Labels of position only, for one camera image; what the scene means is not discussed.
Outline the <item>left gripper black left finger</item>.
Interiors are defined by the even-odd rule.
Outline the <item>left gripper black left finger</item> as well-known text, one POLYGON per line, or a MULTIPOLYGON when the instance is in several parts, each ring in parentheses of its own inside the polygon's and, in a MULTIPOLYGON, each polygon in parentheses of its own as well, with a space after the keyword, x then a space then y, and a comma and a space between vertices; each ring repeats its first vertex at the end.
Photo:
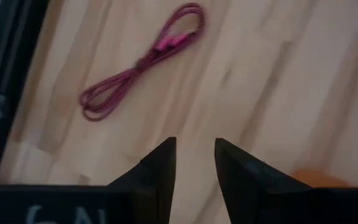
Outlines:
POLYGON ((0 185, 0 223, 168 223, 176 144, 167 138, 108 185, 0 185))

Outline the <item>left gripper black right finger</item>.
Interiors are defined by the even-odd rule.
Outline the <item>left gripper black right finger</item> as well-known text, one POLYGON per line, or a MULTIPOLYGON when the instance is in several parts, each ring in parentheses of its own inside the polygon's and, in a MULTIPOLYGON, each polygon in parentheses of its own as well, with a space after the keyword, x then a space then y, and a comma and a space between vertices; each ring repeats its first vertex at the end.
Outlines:
POLYGON ((214 158, 232 223, 358 223, 358 188, 316 188, 217 138, 214 158))

